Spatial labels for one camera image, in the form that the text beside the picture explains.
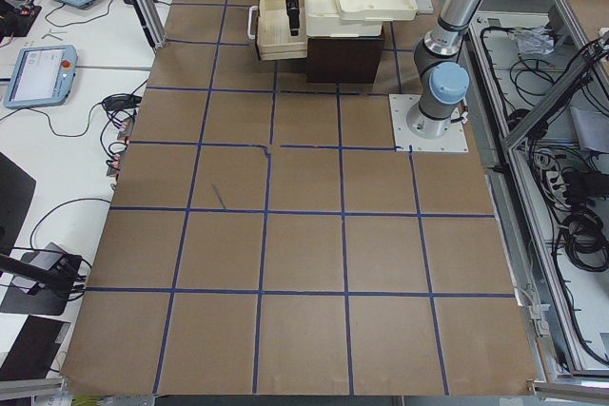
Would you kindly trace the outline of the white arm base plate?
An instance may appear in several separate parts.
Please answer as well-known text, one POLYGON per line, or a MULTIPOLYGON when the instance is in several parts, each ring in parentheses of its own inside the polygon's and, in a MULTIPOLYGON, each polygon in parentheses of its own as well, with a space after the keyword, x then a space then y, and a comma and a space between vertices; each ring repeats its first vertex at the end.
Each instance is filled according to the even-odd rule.
POLYGON ((468 152, 462 116, 454 105, 444 120, 426 118, 419 107, 419 94, 390 94, 390 115, 397 151, 458 153, 468 152))

